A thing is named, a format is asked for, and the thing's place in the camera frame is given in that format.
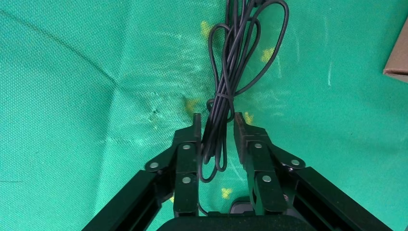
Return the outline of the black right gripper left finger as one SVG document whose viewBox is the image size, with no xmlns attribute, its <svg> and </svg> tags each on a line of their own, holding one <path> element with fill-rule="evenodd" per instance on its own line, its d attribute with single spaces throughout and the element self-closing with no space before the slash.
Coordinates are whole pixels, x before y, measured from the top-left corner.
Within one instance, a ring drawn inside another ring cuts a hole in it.
<svg viewBox="0 0 408 231">
<path fill-rule="evenodd" d="M 192 116 L 192 125 L 174 133 L 171 146 L 149 160 L 145 170 L 158 177 L 157 189 L 165 197 L 174 195 L 175 215 L 198 214 L 198 155 L 201 148 L 201 115 Z"/>
</svg>

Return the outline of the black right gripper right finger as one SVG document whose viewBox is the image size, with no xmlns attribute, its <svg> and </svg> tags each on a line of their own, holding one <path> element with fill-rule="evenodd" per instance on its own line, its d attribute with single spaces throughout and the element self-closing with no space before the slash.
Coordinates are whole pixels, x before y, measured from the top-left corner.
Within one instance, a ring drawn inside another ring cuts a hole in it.
<svg viewBox="0 0 408 231">
<path fill-rule="evenodd" d="M 284 213 L 288 203 L 280 177 L 304 168 L 305 162 L 274 145 L 264 128 L 247 124 L 242 113 L 234 116 L 233 134 L 255 214 Z"/>
</svg>

